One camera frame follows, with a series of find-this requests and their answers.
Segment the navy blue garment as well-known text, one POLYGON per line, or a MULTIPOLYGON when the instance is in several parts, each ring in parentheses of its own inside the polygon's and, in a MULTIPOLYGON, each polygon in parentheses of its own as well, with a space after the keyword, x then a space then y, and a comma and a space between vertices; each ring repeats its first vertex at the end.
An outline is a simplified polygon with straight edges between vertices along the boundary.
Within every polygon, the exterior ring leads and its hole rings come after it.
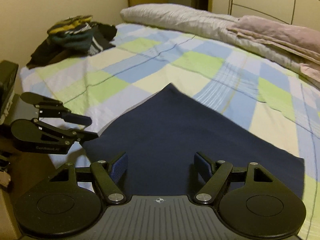
POLYGON ((91 162, 127 153, 120 182, 128 195, 192 195, 203 182, 193 164, 202 152, 236 167, 256 162, 297 196, 304 191, 304 160, 256 137, 173 85, 114 120, 97 139, 83 143, 91 162))

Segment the pile of dark clothes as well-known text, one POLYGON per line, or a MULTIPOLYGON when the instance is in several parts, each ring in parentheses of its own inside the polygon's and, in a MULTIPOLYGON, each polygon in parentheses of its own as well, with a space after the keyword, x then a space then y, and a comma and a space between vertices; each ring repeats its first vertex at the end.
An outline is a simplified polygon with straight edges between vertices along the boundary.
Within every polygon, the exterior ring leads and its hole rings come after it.
POLYGON ((27 68, 44 67, 69 57, 93 56, 113 48, 116 26, 92 18, 92 15, 79 15, 56 22, 32 53, 27 68))

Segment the checkered blue green bedsheet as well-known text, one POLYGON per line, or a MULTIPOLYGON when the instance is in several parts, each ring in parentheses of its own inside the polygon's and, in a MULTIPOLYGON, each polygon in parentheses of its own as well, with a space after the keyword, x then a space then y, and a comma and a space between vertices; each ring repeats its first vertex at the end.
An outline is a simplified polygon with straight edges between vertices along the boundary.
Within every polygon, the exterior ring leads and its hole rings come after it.
POLYGON ((25 92, 90 116, 99 132, 172 83, 261 139, 305 161, 302 239, 319 239, 319 90, 277 63, 229 44, 137 24, 117 26, 114 47, 34 69, 25 92))

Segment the pink folded quilt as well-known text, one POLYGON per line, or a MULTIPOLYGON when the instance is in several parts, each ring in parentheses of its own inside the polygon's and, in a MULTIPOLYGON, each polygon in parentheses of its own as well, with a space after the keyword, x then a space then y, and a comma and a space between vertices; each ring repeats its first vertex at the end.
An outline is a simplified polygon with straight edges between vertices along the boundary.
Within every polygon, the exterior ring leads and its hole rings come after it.
POLYGON ((258 16, 243 16, 227 28, 245 39, 289 53, 297 73, 319 87, 319 31, 282 24, 258 16))

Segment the grey white pillow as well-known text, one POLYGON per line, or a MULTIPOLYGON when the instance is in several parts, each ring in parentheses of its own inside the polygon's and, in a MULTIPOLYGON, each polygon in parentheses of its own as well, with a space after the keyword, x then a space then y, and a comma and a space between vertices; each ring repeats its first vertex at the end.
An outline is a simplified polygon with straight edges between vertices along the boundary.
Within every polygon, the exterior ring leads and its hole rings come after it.
POLYGON ((236 35, 228 28, 239 19, 231 15, 215 14, 179 4, 140 4, 120 12, 127 23, 180 31, 221 41, 264 57, 297 74, 301 74, 300 57, 272 45, 265 45, 236 35))

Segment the cream wardrobe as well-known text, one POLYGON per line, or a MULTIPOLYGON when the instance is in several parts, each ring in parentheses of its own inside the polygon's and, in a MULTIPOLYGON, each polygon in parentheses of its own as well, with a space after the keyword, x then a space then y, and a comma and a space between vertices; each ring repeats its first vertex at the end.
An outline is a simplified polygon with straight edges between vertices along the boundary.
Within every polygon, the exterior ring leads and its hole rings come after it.
POLYGON ((208 10, 234 17, 254 15, 319 30, 319 0, 209 0, 208 10))

